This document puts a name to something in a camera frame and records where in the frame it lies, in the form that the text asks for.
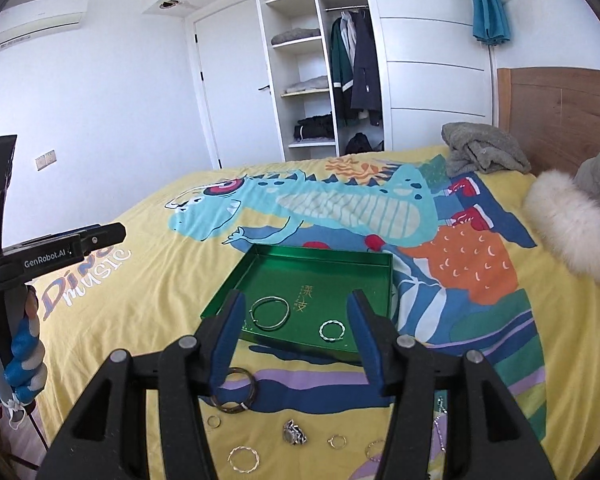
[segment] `green jacket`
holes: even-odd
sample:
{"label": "green jacket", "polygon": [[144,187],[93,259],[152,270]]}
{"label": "green jacket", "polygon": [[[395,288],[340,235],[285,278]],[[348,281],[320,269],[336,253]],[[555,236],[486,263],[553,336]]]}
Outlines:
{"label": "green jacket", "polygon": [[331,81],[338,122],[353,124],[358,118],[357,112],[351,110],[353,69],[340,33],[341,20],[338,18],[331,27]]}

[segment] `blue dinosaur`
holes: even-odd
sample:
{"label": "blue dinosaur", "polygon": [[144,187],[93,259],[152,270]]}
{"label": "blue dinosaur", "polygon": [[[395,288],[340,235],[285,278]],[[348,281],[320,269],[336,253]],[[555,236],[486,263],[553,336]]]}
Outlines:
{"label": "blue dinosaur", "polygon": [[381,186],[367,186],[307,177],[296,170],[286,177],[244,176],[184,193],[167,207],[175,209],[169,227],[195,240],[223,235],[244,207],[286,218],[284,227],[263,238],[249,238],[242,227],[223,244],[237,240],[279,244],[305,222],[346,229],[363,236],[379,235],[385,242],[415,247],[432,240],[438,230],[436,205],[427,181],[411,164],[399,164]]}

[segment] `jewelry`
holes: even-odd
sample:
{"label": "jewelry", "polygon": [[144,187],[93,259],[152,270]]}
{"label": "jewelry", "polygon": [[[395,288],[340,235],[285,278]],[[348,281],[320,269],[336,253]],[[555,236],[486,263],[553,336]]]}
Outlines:
{"label": "jewelry", "polygon": [[342,449],[347,445],[347,439],[339,434],[333,435],[327,442],[333,449]]}
{"label": "jewelry", "polygon": [[242,375],[247,376],[247,378],[249,379],[249,384],[250,384],[249,395],[247,396],[247,398],[243,402],[239,402],[237,406],[227,407],[224,404],[220,404],[220,402],[218,401],[218,398],[215,395],[212,395],[211,403],[221,412],[225,412],[225,413],[246,412],[253,404],[253,401],[256,398],[256,394],[258,393],[258,386],[256,383],[256,378],[253,375],[251,375],[248,370],[245,370],[244,368],[237,368],[237,367],[229,368],[227,375],[231,375],[231,374],[242,374]]}
{"label": "jewelry", "polygon": [[436,418],[433,419],[433,424],[436,427],[436,433],[438,434],[438,441],[440,443],[440,451],[446,453],[445,443],[442,439],[442,432],[440,431],[440,426],[438,425],[438,420],[442,418],[442,415],[446,415],[445,402],[442,397],[438,397],[438,411],[439,413],[436,415]]}
{"label": "jewelry", "polygon": [[[258,320],[255,317],[256,309],[259,306],[261,306],[262,304],[270,303],[272,301],[277,301],[279,303],[285,304],[285,306],[286,306],[285,317],[283,317],[282,320],[277,322],[275,325],[271,325],[271,326],[260,325],[258,323]],[[289,316],[291,316],[291,307],[289,307],[288,301],[284,300],[283,298],[279,298],[277,296],[266,296],[265,298],[260,298],[258,301],[256,301],[254,304],[251,305],[251,308],[249,309],[249,314],[251,316],[251,320],[253,321],[253,324],[256,327],[258,327],[260,330],[264,330],[265,332],[272,332],[273,330],[279,329],[286,323],[286,320],[289,319]]]}
{"label": "jewelry", "polygon": [[[243,450],[243,449],[245,449],[247,451],[251,451],[253,453],[253,456],[256,458],[256,465],[253,466],[251,469],[240,469],[240,468],[236,467],[234,465],[234,462],[231,460],[232,457],[234,456],[234,453],[236,451],[240,451],[240,450]],[[258,452],[255,449],[253,449],[253,448],[251,448],[249,446],[238,446],[238,447],[234,447],[231,450],[231,453],[229,453],[229,458],[227,458],[226,461],[229,464],[231,464],[231,467],[234,468],[234,471],[237,471],[238,473],[247,473],[248,474],[248,473],[252,473],[252,472],[256,471],[256,469],[260,465],[260,455],[258,454]]]}
{"label": "jewelry", "polygon": [[211,415],[207,420],[206,423],[209,425],[210,428],[219,428],[220,424],[222,424],[222,420],[220,420],[220,417],[217,415]]}
{"label": "jewelry", "polygon": [[306,444],[306,436],[304,431],[300,429],[294,420],[288,420],[285,422],[285,425],[282,427],[282,438],[285,439],[285,442],[292,444],[295,446],[296,444]]}
{"label": "jewelry", "polygon": [[369,453],[371,453],[372,447],[375,446],[376,444],[384,444],[384,438],[379,438],[378,440],[374,440],[371,444],[366,446],[365,455],[369,460],[371,460],[371,462],[380,462],[380,459],[382,458],[382,453],[379,456],[378,455],[369,455]]}
{"label": "jewelry", "polygon": [[[327,336],[325,336],[322,333],[322,329],[324,327],[326,327],[327,325],[330,325],[330,324],[336,324],[336,325],[338,325],[340,327],[340,329],[342,330],[342,332],[340,333],[339,337],[327,337]],[[342,340],[342,338],[344,337],[345,328],[344,328],[344,325],[341,322],[339,322],[337,319],[330,319],[330,320],[325,321],[324,323],[322,323],[320,325],[320,330],[318,330],[318,332],[320,332],[320,337],[322,339],[324,339],[325,341],[327,341],[329,343],[333,343],[334,341],[341,341]]]}

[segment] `yellow duvet cover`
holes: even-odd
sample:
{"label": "yellow duvet cover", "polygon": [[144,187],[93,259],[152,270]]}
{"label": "yellow duvet cover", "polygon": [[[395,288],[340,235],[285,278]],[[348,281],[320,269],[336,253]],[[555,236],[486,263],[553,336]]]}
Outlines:
{"label": "yellow duvet cover", "polygon": [[[394,258],[398,331],[449,354],[481,350],[557,477],[574,478],[600,444],[600,287],[570,274],[531,231],[521,204],[532,176],[449,179],[445,153],[195,173],[124,213],[124,243],[36,283],[49,370],[39,406],[48,436],[113,349],[155,352],[194,333],[251,243],[384,251]],[[250,478],[373,478],[378,463],[365,451],[386,434],[391,406],[362,368],[245,341],[232,366],[255,375],[258,396],[235,415],[200,400],[205,420],[221,417],[218,428],[207,428],[220,478],[238,476],[227,462],[236,446],[260,455]],[[247,390],[239,378],[219,397],[241,400]],[[156,399],[149,396],[148,446],[152,478],[163,478]],[[433,479],[442,477],[446,431],[442,408],[436,415]],[[305,446],[283,441],[291,418],[306,433]],[[334,434],[346,437],[342,450],[329,446]]]}

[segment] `air conditioner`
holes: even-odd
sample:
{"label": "air conditioner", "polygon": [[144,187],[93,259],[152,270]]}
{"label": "air conditioner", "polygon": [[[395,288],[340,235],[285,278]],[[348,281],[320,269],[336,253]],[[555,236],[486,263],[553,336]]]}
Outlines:
{"label": "air conditioner", "polygon": [[80,27],[89,0],[34,0],[0,13],[0,51],[47,34]]}

